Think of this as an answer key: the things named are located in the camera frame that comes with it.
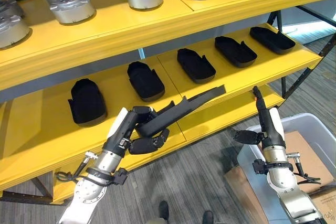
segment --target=clear plastic bin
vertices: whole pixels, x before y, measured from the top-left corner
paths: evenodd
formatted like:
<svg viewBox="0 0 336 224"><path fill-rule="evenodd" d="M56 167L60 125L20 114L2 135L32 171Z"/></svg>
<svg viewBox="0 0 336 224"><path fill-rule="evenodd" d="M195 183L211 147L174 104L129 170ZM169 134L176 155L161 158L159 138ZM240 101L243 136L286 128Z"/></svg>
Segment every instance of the clear plastic bin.
<svg viewBox="0 0 336 224"><path fill-rule="evenodd" d="M325 125L313 114L302 113L281 120L286 132L298 131L310 147L320 157L329 172L336 177L336 138ZM249 127L248 130L260 132L260 125ZM252 189L270 224L290 224L290 221L280 205L279 198L266 181L266 176L257 175L252 163L264 156L256 145L244 145L237 160L243 169Z"/></svg>

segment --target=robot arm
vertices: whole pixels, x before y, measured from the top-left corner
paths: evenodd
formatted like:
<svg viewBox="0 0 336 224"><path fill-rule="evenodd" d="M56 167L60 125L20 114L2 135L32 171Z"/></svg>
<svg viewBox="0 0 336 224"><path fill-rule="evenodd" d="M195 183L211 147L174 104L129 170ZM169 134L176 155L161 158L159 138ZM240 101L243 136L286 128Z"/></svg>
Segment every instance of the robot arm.
<svg viewBox="0 0 336 224"><path fill-rule="evenodd" d="M263 97L257 87L253 88L257 98L256 106L262 132L236 132L234 139L244 144L262 143L265 161L257 159L253 163L257 174L267 175L267 182L277 192L280 203L291 223L313 224L326 223L310 197L303 192L297 183L296 176L304 177L302 183L316 183L319 178L308 177L300 164L299 153L286 153L285 135L281 119L276 108L267 109ZM294 158L298 174L293 173L293 167L288 162Z"/></svg>
<svg viewBox="0 0 336 224"><path fill-rule="evenodd" d="M168 138L169 130L166 127L224 93L224 86L213 88L190 99L184 97L177 105L171 102L158 112L146 106L135 106L131 111L123 108L114 121L99 156L86 152L85 158L73 175L56 173L56 177L62 182L76 182L73 200L58 224L89 224L96 205L106 193L107 186L122 185L125 182L127 171L123 168L119 168L118 171L116 169L127 150L130 154L157 151ZM134 129L140 138L131 141ZM86 169L87 177L81 176L81 171L91 158L96 160L94 166Z"/></svg>

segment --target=gray carpet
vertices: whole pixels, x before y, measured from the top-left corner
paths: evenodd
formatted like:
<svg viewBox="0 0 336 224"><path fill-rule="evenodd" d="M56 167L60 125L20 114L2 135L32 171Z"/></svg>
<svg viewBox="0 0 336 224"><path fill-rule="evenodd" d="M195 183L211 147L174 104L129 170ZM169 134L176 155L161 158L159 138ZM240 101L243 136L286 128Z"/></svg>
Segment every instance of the gray carpet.
<svg viewBox="0 0 336 224"><path fill-rule="evenodd" d="M330 37L310 43L319 52ZM310 112L336 134L336 49L280 107L282 117ZM290 85L298 73L288 78ZM279 90L279 81L272 83ZM253 117L234 125L246 129L258 120ZM145 223L157 215L162 199L170 205L170 224L201 223L205 210L215 221L251 223L237 202L223 174L237 165L241 145L225 130L130 173L124 186L111 186L98 205L93 224ZM64 207L0 202L0 223L55 224Z"/></svg>

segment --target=cardboard box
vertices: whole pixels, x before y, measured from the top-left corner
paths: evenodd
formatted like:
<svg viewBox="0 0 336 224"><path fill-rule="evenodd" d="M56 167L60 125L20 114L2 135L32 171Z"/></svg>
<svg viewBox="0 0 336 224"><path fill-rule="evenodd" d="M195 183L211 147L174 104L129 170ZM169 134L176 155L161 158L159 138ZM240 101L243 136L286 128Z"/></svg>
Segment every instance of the cardboard box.
<svg viewBox="0 0 336 224"><path fill-rule="evenodd" d="M226 173L224 177L242 207L250 213L252 221L255 224L268 224L266 215L242 168L237 166Z"/></svg>
<svg viewBox="0 0 336 224"><path fill-rule="evenodd" d="M303 171L310 177L321 178L319 184L302 184L299 185L302 191L311 193L321 186L325 186L334 181L331 173L325 167L321 159L317 156L314 150L310 147L307 141L301 136L298 131L290 132L285 134L286 142L286 153L299 152L300 162ZM294 160L291 158L289 162L293 165L294 173L298 173ZM303 181L304 178L296 176L297 181Z"/></svg>
<svg viewBox="0 0 336 224"><path fill-rule="evenodd" d="M312 197L327 224L336 224L336 189Z"/></svg>

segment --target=person's foot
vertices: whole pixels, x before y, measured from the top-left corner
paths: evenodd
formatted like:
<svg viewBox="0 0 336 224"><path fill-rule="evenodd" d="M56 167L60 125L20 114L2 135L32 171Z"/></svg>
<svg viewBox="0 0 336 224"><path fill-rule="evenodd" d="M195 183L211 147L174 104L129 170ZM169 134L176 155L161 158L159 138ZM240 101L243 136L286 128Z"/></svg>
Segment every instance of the person's foot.
<svg viewBox="0 0 336 224"><path fill-rule="evenodd" d="M214 224L214 215L211 211L205 211L202 224Z"/></svg>
<svg viewBox="0 0 336 224"><path fill-rule="evenodd" d="M169 207L167 201L161 201L159 204L159 216L162 219L168 220L169 218Z"/></svg>

